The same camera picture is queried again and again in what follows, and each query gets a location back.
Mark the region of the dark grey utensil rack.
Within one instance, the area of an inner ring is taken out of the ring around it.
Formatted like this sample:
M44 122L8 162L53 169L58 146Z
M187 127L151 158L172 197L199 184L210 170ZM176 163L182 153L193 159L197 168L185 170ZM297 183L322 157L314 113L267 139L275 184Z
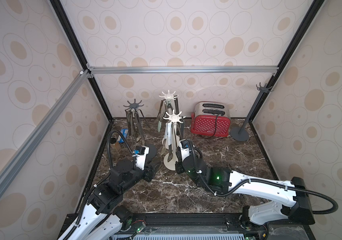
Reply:
M130 101L127 101L127 103L128 105L123 105L123 107L126 108L125 113L128 123L128 136L130 136L135 143L140 143L141 145L149 148L146 160L150 161L156 156L157 149L155 145L149 143L145 138L142 120L144 120L148 126L150 125L141 110L141 107L144 105L141 105L142 101L137 103L136 99L134 99L132 103Z

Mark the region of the dark grey rack back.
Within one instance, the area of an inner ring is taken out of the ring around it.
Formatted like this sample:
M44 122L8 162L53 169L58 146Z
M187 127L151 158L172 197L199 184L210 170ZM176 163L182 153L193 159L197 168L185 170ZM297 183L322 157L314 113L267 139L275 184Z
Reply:
M246 130L246 125L250 122L250 118L253 114L253 112L255 111L259 101L261 100L263 94L268 94L270 92L272 92L272 88L273 87L267 87L267 84L264 84L264 86L261 85L261 83L259 83L259 86L256 86L257 90L259 91L259 94L256 97L256 100L254 102L254 104L251 107L251 110L249 111L245 121L243 122L241 127L233 127L230 130L230 135L231 137L239 142L245 142L250 138L249 133Z

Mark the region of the black tongs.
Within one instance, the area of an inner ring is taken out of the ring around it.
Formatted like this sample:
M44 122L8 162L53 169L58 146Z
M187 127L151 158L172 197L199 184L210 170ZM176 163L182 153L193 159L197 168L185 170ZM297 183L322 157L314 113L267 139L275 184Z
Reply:
M181 122L177 122L177 136L180 140L184 139L185 118L181 119Z

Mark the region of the thin steel tongs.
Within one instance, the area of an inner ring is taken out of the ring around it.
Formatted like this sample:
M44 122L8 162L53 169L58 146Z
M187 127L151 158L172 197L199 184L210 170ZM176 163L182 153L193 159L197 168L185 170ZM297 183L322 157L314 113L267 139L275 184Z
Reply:
M142 128L142 121L139 115L138 110L134 109L134 124L135 124L135 142L141 143L141 145L145 144L145 135Z

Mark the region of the green tongs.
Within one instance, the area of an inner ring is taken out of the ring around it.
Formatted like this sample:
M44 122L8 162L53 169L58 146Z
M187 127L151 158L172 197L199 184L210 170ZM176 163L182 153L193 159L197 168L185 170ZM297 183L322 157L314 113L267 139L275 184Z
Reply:
M172 114L173 110L174 110L174 108L173 108L171 100L161 100L160 109L159 109L159 112L157 115L157 121L158 121L157 131L158 131L158 133L161 130L162 122L164 120L164 117L166 116L166 113Z

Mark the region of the small steel tongs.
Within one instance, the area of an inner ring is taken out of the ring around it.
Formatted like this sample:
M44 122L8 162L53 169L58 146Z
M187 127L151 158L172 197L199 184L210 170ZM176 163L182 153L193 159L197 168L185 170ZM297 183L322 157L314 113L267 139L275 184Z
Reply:
M173 159L173 133L173 123L166 123L166 129L161 148L161 155L164 155L164 163L168 163Z

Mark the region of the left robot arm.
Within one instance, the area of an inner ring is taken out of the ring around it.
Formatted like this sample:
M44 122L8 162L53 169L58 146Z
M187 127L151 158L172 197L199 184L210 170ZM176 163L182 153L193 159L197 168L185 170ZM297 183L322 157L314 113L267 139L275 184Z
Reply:
M111 153L113 134L121 137L130 154L116 164ZM124 135L116 130L110 131L106 140L109 173L86 193L77 217L59 237L61 240L111 240L120 231L133 230L131 240L146 227L140 221L135 228L133 214L120 203L124 193L138 182L150 182L154 178L159 167L152 162L156 152L147 145L132 149Z

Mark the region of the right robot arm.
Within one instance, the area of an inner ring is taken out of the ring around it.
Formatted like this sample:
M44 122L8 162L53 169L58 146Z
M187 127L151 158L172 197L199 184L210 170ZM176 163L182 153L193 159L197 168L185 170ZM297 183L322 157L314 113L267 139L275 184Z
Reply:
M228 168L210 167L191 140L181 140L176 155L177 173L186 173L197 187L215 197L243 194L267 200L265 204L243 208L240 221L244 226L264 225L278 220L313 225L315 215L332 214L338 210L334 199L307 189L302 178L276 181L248 176Z

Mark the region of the white utensil rack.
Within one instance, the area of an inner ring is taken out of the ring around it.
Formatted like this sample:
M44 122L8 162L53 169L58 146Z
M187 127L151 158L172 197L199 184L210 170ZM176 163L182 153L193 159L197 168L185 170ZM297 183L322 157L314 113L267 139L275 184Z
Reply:
M173 110L171 114L166 113L167 117L164 117L164 120L167 120L166 132L163 139L163 146L165 147L166 153L164 165L171 171L176 171L176 162L178 161L177 148L180 138L183 136L185 120L181 117L181 114L182 112L176 114L175 110Z
M165 125L165 134L164 138L162 140L162 148L161 148L161 155L165 155L166 152L169 150L169 136L168 136L168 123L171 120L167 120L169 115L172 115L173 112L175 114L179 113L179 105L178 105L178 96L175 95L176 92L171 93L170 90L168 90L167 93L162 92L159 97L161 100L161 106L159 108L159 112L157 115L157 121L158 121L158 132L161 131L163 123L166 123Z

